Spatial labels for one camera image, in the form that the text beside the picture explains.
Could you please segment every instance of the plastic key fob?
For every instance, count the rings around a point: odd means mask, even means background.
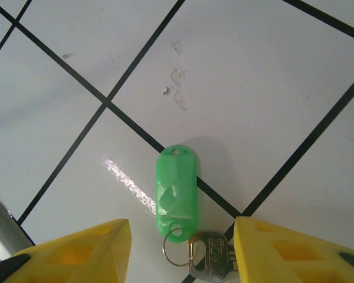
[[[156,224],[172,242],[187,241],[198,226],[197,160],[186,146],[170,146],[156,162]]]

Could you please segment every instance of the key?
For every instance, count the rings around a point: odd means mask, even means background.
[[[206,247],[203,260],[194,265],[193,245],[202,241]],[[201,232],[192,236],[188,241],[189,272],[198,279],[208,282],[222,282],[230,271],[237,271],[234,246],[230,245],[225,236],[218,232]]]

